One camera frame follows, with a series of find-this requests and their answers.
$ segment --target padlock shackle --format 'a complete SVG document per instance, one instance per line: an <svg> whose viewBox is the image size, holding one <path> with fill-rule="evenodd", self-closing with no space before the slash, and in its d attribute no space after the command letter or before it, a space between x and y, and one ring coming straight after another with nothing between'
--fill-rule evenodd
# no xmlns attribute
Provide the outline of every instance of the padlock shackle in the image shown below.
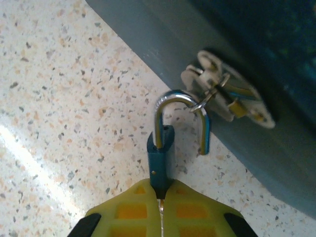
<svg viewBox="0 0 316 237"><path fill-rule="evenodd" d="M164 108L174 102L182 102L189 108L196 106L197 101L187 92L182 90L172 90L163 94L156 102L155 105L155 124L153 130L154 145L157 149L163 148L163 111ZM195 112L202 122L202 134L200 138L200 154L206 155L209 152L209 139L211 131L211 120L204 108Z"/></svg>

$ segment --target padlock body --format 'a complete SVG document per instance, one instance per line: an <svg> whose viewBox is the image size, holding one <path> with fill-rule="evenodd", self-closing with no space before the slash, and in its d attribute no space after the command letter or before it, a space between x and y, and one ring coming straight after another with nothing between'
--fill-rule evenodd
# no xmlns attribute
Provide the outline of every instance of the padlock body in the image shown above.
<svg viewBox="0 0 316 237"><path fill-rule="evenodd" d="M167 190L175 179L174 128L171 125L165 125L163 128L164 141L161 149L155 147L153 133L147 141L150 184L157 199L165 198Z"/></svg>

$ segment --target blue padlock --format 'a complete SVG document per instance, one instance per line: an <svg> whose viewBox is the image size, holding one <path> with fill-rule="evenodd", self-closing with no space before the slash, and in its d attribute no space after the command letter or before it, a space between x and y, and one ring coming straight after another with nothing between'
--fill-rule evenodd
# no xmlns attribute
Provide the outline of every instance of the blue padlock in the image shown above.
<svg viewBox="0 0 316 237"><path fill-rule="evenodd" d="M164 108L173 102L182 102L189 108L198 108L195 109L195 113L202 121L199 153L201 155L209 153L211 120L206 110L199 107L198 102L188 92L172 90L163 94L156 102L154 130L147 141L150 184L157 199L165 198L167 190L175 179L175 132L173 126L163 125Z"/></svg>

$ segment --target tiled floor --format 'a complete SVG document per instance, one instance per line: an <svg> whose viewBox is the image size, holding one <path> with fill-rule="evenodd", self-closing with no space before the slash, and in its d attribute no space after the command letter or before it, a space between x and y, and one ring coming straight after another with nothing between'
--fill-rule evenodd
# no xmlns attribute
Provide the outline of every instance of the tiled floor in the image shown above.
<svg viewBox="0 0 316 237"><path fill-rule="evenodd" d="M84 1L0 5L0 236L63 237L89 208L148 177L153 104L168 88ZM316 233L315 220L272 197L216 137L197 156L183 105L166 121L182 182L240 210L258 236Z"/></svg>

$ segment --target speckled floor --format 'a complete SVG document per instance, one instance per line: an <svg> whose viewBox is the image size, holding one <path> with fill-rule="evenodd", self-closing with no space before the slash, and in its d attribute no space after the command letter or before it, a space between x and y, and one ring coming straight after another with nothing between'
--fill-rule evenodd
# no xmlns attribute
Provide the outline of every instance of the speckled floor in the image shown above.
<svg viewBox="0 0 316 237"><path fill-rule="evenodd" d="M82 0L0 5L0 237L63 237L148 177L153 104L168 88ZM240 210L258 236L315 235L315 220L272 197L216 137L197 156L183 105L166 114L179 180Z"/></svg>

